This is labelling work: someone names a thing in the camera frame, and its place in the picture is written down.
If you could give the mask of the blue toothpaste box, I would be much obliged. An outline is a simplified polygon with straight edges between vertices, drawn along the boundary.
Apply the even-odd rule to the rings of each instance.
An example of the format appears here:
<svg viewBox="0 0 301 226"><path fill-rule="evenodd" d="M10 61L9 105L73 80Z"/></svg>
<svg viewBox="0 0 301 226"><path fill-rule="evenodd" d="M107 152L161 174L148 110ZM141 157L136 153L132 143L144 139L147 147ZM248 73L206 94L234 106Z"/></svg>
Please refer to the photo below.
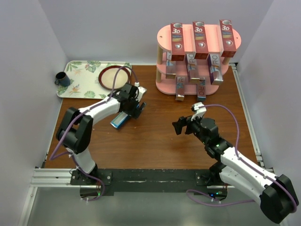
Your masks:
<svg viewBox="0 0 301 226"><path fill-rule="evenodd" d="M124 123L129 120L130 116L125 112L120 112L112 121L111 125L115 129L120 129Z"/></svg>

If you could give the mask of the silver toothpaste box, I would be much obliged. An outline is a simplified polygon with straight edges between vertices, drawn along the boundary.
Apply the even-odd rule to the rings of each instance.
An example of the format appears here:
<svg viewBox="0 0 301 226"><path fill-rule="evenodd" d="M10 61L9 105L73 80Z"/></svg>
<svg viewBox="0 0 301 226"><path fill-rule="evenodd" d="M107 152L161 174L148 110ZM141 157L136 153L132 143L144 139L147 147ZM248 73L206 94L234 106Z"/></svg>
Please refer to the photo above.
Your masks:
<svg viewBox="0 0 301 226"><path fill-rule="evenodd" d="M176 101L183 101L185 94L185 77L176 78L176 87L175 87L175 99Z"/></svg>
<svg viewBox="0 0 301 226"><path fill-rule="evenodd" d="M172 60L170 52L166 52L166 79L175 79L176 61Z"/></svg>
<svg viewBox="0 0 301 226"><path fill-rule="evenodd" d="M206 80L200 80L197 83L197 101L203 102L206 100Z"/></svg>
<svg viewBox="0 0 301 226"><path fill-rule="evenodd" d="M221 85L223 83L223 75L221 70L220 56L218 54L209 54L207 58L207 64L211 85Z"/></svg>
<svg viewBox="0 0 301 226"><path fill-rule="evenodd" d="M197 61L195 59L194 54L186 54L185 63L189 83L197 84L200 81L200 77L198 73Z"/></svg>

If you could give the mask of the red toothpaste box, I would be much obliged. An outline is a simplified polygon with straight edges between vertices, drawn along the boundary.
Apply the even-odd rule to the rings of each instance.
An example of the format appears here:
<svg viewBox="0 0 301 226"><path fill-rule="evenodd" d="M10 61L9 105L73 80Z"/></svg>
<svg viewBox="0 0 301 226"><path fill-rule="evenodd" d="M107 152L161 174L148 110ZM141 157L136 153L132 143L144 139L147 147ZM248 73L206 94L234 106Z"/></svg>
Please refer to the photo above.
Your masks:
<svg viewBox="0 0 301 226"><path fill-rule="evenodd" d="M182 23L171 23L171 60L183 61L185 58Z"/></svg>
<svg viewBox="0 0 301 226"><path fill-rule="evenodd" d="M209 51L206 40L205 24L202 21L193 21L193 39L195 46L195 59L206 60Z"/></svg>
<svg viewBox="0 0 301 226"><path fill-rule="evenodd" d="M237 51L232 23L230 20L219 20L219 22L221 32L221 56L232 58Z"/></svg>

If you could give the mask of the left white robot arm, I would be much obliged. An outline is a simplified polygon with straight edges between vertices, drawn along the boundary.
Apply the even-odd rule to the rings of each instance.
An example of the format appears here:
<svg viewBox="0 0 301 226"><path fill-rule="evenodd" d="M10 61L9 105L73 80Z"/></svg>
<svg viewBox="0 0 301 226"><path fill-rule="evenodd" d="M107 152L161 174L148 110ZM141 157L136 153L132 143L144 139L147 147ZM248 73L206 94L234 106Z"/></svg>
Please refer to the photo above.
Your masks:
<svg viewBox="0 0 301 226"><path fill-rule="evenodd" d="M145 102L141 102L147 89L138 82L126 83L121 89L111 92L104 100L80 109L69 108L56 133L58 145L50 159L53 160L60 146L64 146L76 165L76 171L87 185L100 183L98 167L89 151L92 129L95 124L110 115L125 113L137 119Z"/></svg>

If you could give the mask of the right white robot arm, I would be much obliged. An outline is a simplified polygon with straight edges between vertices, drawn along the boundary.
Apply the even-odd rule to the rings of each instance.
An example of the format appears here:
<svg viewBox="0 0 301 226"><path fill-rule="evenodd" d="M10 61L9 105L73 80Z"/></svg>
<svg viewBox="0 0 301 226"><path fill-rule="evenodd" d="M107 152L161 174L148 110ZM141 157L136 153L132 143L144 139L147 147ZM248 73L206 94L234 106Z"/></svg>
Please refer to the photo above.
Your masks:
<svg viewBox="0 0 301 226"><path fill-rule="evenodd" d="M215 121L210 118L180 117L172 123L177 135L183 127L185 134L193 134L205 146L207 154L217 160L210 168L210 181L234 186L260 206L263 214L279 224L299 205L291 180L261 168L222 138Z"/></svg>

